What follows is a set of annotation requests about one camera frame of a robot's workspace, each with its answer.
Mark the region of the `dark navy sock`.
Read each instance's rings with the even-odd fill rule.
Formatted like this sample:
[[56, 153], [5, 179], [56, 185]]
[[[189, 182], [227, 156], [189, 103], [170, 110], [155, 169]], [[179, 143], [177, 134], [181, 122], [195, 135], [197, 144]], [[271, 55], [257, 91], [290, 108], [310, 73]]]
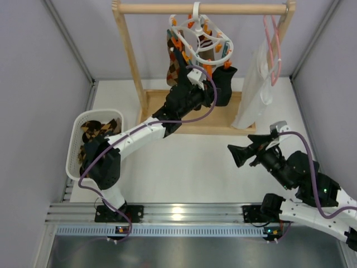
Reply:
[[93, 138], [84, 145], [85, 162], [92, 163], [108, 146], [108, 140], [103, 136]]

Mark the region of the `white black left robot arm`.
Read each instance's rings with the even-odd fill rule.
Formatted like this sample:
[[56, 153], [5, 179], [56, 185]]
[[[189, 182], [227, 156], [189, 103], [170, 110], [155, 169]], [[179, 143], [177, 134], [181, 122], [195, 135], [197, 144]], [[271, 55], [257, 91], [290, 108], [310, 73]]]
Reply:
[[119, 188], [122, 161], [144, 145], [176, 132], [187, 122], [184, 117], [191, 111], [208, 107], [212, 112], [221, 105], [221, 95], [222, 87], [213, 81], [174, 85], [163, 106], [138, 126], [119, 134], [99, 134], [86, 143], [81, 176], [95, 183], [95, 192], [110, 212], [124, 214], [127, 202]]

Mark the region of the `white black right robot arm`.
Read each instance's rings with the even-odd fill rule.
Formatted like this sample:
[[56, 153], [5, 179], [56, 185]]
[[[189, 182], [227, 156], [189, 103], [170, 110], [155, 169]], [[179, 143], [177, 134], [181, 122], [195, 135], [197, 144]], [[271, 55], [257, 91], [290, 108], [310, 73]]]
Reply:
[[[305, 151], [285, 158], [279, 147], [284, 136], [297, 136]], [[267, 193], [260, 212], [268, 219], [294, 222], [327, 233], [356, 250], [356, 200], [338, 182], [319, 171], [305, 138], [296, 131], [249, 135], [247, 147], [228, 145], [237, 167], [253, 159], [251, 167], [262, 165], [285, 190], [295, 190], [296, 201]]]

